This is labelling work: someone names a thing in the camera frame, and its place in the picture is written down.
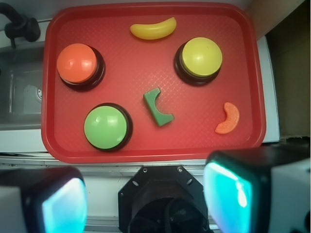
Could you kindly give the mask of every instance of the plastic tray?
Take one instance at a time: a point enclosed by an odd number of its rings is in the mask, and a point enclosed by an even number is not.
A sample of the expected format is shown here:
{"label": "plastic tray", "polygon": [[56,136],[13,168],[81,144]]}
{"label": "plastic tray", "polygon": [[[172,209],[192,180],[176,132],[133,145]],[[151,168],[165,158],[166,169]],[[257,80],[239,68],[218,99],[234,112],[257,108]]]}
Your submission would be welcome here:
{"label": "plastic tray", "polygon": [[[131,35],[134,23],[175,17],[170,36],[144,41]],[[188,40],[203,36],[222,50],[218,77],[205,86],[184,83],[173,59]],[[106,62],[102,82],[89,91],[64,85],[56,60],[63,48],[84,43]],[[157,107],[175,120],[159,127],[143,94],[160,87]],[[231,133],[214,132],[225,120],[225,102],[236,105],[240,121]],[[84,120],[96,105],[114,102],[131,115],[134,130],[117,152],[93,148],[84,135]],[[258,50],[253,27],[238,8],[219,3],[167,2],[105,4],[68,8],[51,21],[45,45],[42,138],[49,153],[68,163],[116,163],[205,159],[213,150],[259,146],[265,135],[265,112]]]}

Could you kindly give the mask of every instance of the green block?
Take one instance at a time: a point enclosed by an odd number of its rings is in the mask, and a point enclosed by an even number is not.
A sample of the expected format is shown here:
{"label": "green block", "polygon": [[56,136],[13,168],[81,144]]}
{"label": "green block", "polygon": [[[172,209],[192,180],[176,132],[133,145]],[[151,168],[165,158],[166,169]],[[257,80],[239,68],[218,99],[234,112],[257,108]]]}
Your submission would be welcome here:
{"label": "green block", "polygon": [[161,90],[157,87],[144,94],[145,102],[148,105],[152,115],[154,116],[158,126],[165,125],[174,120],[173,114],[163,114],[156,108],[156,98],[160,95],[160,93]]}

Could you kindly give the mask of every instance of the sink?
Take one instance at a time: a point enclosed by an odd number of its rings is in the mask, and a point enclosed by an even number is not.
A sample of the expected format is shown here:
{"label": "sink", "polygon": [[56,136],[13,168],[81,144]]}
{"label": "sink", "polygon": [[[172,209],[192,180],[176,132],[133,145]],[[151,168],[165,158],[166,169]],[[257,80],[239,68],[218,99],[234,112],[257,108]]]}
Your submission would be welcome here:
{"label": "sink", "polygon": [[0,131],[41,127],[44,42],[0,49]]}

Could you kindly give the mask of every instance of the toy banana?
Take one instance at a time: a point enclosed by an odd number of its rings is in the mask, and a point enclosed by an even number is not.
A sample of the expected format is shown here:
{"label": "toy banana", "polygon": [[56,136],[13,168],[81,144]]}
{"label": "toy banana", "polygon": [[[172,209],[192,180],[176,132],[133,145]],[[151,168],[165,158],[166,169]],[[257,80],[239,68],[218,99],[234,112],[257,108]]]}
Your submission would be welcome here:
{"label": "toy banana", "polygon": [[155,24],[133,24],[131,33],[144,40],[156,40],[170,35],[176,28],[174,17]]}

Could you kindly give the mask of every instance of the orange button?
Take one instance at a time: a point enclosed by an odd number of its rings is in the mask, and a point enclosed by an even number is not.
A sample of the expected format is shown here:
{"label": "orange button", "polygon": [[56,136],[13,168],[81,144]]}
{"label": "orange button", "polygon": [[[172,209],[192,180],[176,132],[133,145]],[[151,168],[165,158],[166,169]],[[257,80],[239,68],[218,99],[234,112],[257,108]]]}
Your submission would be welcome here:
{"label": "orange button", "polygon": [[61,51],[57,59],[60,77],[70,83],[83,83],[95,73],[97,59],[94,51],[84,44],[72,44]]}

